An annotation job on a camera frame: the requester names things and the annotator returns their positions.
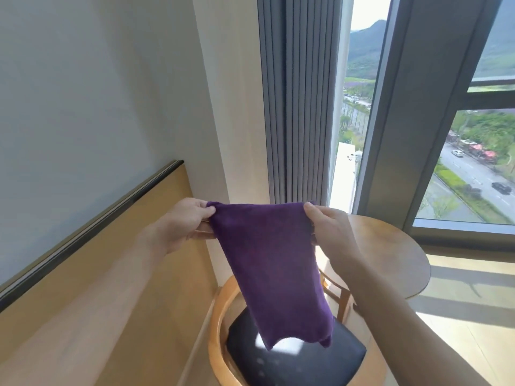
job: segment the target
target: person's left hand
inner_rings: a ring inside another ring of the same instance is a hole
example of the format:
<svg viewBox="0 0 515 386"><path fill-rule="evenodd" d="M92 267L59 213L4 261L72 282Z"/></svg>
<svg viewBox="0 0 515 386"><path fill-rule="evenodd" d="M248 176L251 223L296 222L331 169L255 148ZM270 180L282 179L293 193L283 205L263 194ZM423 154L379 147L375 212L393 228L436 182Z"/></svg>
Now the person's left hand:
<svg viewBox="0 0 515 386"><path fill-rule="evenodd" d="M215 238L207 220L215 214L215 207L206 207L207 202L194 198L183 199L156 222L145 228L142 236L159 252L177 251L190 238Z"/></svg>

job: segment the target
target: sky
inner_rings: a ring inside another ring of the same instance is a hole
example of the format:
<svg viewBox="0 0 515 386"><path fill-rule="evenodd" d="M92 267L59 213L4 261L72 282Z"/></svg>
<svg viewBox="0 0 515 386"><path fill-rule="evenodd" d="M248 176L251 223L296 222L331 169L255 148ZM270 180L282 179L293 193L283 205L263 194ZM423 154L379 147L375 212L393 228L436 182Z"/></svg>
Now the sky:
<svg viewBox="0 0 515 386"><path fill-rule="evenodd" d="M354 0L351 30L363 30L378 20L388 18L390 0Z"/></svg>

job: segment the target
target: forearm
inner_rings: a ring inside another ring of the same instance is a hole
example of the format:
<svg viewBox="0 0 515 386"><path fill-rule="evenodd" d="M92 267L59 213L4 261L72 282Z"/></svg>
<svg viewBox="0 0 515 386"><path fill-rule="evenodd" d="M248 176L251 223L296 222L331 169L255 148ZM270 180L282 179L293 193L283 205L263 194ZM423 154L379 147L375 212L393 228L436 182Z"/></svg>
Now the forearm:
<svg viewBox="0 0 515 386"><path fill-rule="evenodd" d="M158 259L136 242L2 364L0 384L94 385Z"/></svg>
<svg viewBox="0 0 515 386"><path fill-rule="evenodd" d="M340 261L333 268L349 286L400 386L488 385L361 255L337 259Z"/></svg>

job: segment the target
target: wooden wall panel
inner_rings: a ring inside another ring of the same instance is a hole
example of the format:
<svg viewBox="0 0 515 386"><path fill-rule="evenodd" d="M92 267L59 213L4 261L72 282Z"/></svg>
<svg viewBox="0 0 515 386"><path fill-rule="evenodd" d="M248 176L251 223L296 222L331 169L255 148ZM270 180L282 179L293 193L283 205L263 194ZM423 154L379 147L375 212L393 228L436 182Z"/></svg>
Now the wooden wall panel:
<svg viewBox="0 0 515 386"><path fill-rule="evenodd" d="M105 272L143 227L191 196L184 165L0 313L0 362ZM217 289L205 242L159 266L97 385L175 384Z"/></svg>

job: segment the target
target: mountain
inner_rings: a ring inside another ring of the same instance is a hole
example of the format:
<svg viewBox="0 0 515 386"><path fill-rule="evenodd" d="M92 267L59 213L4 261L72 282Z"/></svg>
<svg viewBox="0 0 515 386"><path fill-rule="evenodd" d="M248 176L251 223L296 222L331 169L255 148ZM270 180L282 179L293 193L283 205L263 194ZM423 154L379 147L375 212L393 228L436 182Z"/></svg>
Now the mountain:
<svg viewBox="0 0 515 386"><path fill-rule="evenodd" d="M477 65L475 77L515 76L515 0L503 0ZM386 21L350 34L347 77L375 80Z"/></svg>

